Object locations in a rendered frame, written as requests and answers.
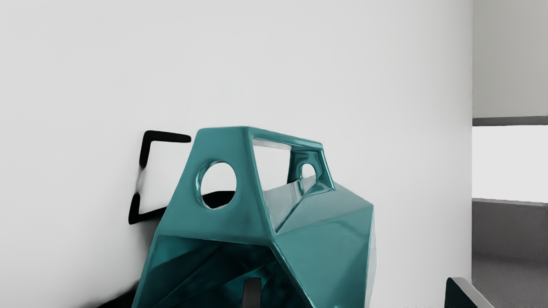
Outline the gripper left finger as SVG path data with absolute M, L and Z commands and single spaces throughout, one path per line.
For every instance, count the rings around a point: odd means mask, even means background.
M 262 308 L 262 279 L 245 279 L 242 292 L 242 308 Z

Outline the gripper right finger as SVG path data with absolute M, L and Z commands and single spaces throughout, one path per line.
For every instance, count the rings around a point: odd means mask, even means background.
M 450 277 L 446 281 L 444 308 L 495 308 L 467 279 Z

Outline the teal faceted mug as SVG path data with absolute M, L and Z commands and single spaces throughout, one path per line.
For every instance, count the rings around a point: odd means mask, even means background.
M 369 308 L 374 207 L 331 177 L 321 143 L 204 128 L 153 236 L 131 308 Z

